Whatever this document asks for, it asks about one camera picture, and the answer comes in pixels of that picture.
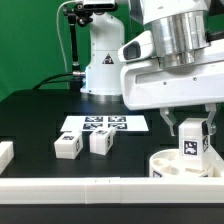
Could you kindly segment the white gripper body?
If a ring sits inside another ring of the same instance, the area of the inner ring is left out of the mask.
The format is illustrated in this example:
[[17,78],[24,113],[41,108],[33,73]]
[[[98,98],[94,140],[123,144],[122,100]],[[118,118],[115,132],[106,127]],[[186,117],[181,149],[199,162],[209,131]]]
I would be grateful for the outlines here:
[[160,69],[156,60],[121,70],[125,105],[130,110],[224,102],[224,52],[204,49],[196,63]]

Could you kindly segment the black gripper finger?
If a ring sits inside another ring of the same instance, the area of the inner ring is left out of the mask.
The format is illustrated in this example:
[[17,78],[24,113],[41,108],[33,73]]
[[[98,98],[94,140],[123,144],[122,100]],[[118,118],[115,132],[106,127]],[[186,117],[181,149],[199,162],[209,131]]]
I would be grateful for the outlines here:
[[217,106],[215,103],[210,103],[205,105],[208,117],[202,124],[202,130],[204,135],[214,135],[216,133],[216,124],[214,118],[217,112]]
[[169,126],[170,134],[172,136],[175,136],[176,124],[178,123],[178,120],[174,116],[173,109],[168,107],[161,108],[160,115],[163,118],[163,120],[166,122],[166,124]]

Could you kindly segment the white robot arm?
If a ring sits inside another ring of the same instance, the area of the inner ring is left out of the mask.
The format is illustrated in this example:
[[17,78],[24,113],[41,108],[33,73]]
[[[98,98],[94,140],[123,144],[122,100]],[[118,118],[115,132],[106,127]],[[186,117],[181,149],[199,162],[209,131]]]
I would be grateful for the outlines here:
[[216,105],[224,102],[224,35],[207,29],[211,0],[129,0],[131,17],[145,31],[118,57],[123,101],[130,110],[155,109],[171,126],[174,107],[204,105],[206,132],[216,131]]

